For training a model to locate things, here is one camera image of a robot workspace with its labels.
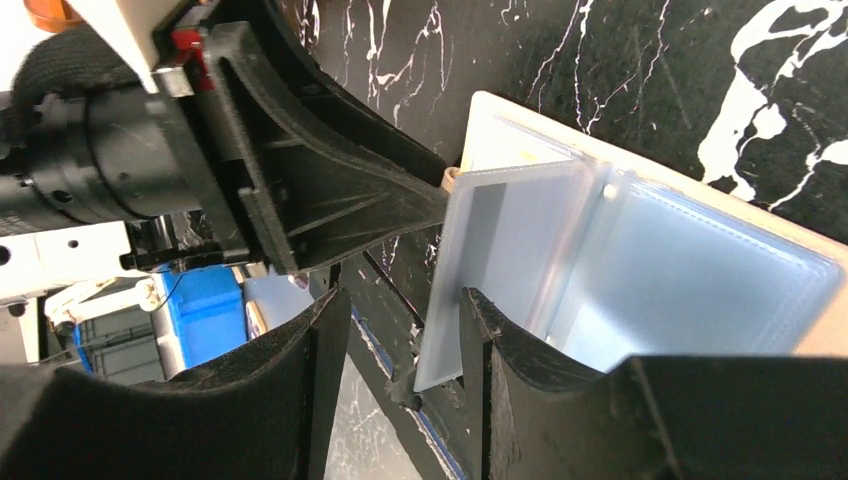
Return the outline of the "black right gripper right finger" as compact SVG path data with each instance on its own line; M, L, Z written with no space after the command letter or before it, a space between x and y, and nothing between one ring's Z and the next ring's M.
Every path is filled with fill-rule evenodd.
M843 479L847 363L633 356L602 373L460 300L475 479Z

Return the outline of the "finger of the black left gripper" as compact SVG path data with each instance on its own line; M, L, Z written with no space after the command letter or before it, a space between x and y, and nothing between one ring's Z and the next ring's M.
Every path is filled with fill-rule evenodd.
M204 27L223 175L278 271L441 222L444 162L326 75L276 4L217 1Z

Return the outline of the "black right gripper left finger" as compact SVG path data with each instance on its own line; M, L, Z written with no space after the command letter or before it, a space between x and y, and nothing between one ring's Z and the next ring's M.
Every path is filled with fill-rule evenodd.
M320 479L351 322L334 288L294 319L165 382L1 369L5 479Z

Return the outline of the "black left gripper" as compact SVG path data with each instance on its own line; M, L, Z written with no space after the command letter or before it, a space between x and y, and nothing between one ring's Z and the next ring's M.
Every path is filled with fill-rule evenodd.
M122 222L124 265L233 264L246 242L176 101L89 26L34 46L1 95L1 232Z

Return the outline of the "beige leather card holder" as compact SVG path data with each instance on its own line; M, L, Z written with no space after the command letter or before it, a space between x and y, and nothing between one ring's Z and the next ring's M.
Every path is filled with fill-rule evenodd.
M460 292L607 371L847 353L847 248L494 94L471 100L414 381L462 372Z

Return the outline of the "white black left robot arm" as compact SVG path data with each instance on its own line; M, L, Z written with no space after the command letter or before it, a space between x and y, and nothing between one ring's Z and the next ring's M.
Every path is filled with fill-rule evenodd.
M1 301L163 270L336 264L438 223L444 162L274 1L29 1L1 95Z

